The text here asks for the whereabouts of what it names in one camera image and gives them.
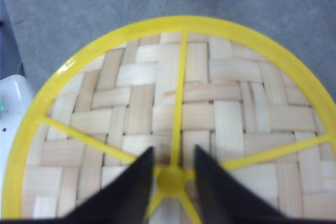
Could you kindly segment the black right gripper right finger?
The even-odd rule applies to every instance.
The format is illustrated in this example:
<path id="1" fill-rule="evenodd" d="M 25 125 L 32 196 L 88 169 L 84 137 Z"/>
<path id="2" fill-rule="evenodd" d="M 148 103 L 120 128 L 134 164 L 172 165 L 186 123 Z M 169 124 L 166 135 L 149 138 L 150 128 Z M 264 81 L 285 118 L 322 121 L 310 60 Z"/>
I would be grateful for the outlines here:
<path id="1" fill-rule="evenodd" d="M 195 147 L 196 184 L 205 223 L 288 223 L 289 219 Z"/>

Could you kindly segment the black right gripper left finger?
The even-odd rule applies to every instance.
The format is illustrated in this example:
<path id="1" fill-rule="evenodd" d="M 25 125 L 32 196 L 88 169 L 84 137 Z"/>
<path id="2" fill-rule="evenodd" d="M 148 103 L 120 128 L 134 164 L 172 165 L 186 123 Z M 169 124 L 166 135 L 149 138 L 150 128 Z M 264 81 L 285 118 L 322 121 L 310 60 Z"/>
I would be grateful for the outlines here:
<path id="1" fill-rule="evenodd" d="M 154 148 L 149 147 L 113 182 L 62 219 L 63 223 L 142 223 L 152 186 Z"/>

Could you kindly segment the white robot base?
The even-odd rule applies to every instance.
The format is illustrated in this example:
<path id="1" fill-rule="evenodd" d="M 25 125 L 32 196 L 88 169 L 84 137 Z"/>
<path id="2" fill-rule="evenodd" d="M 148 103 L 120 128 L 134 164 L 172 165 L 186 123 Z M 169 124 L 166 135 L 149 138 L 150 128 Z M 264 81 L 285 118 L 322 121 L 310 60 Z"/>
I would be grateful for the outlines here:
<path id="1" fill-rule="evenodd" d="M 26 149 L 16 139 L 20 123 L 32 101 L 27 79 L 18 71 L 22 63 L 8 0 L 1 0 L 1 218 L 22 216 L 22 185 Z"/>

